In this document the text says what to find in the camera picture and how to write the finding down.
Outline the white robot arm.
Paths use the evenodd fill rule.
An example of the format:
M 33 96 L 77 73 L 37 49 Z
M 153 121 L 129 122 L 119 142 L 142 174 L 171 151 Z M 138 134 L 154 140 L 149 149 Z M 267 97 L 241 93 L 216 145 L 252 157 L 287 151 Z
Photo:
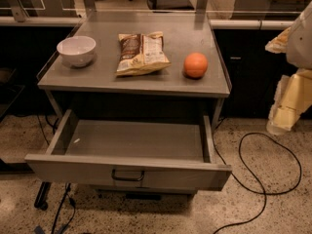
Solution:
M 287 62 L 297 68 L 292 76 L 282 76 L 269 112 L 266 129 L 280 136 L 312 106 L 312 2 L 289 28 L 267 43 L 265 50 L 285 53 Z

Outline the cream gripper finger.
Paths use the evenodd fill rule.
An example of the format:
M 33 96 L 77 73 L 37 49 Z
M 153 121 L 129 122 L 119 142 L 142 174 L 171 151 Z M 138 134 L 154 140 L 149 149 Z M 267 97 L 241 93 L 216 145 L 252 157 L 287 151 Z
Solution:
M 312 106 L 312 71 L 299 69 L 278 82 L 266 130 L 275 136 L 289 132 L 301 114 Z
M 291 29 L 289 27 L 286 28 L 283 32 L 266 44 L 265 50 L 273 54 L 284 53 L 287 50 L 290 31 Z

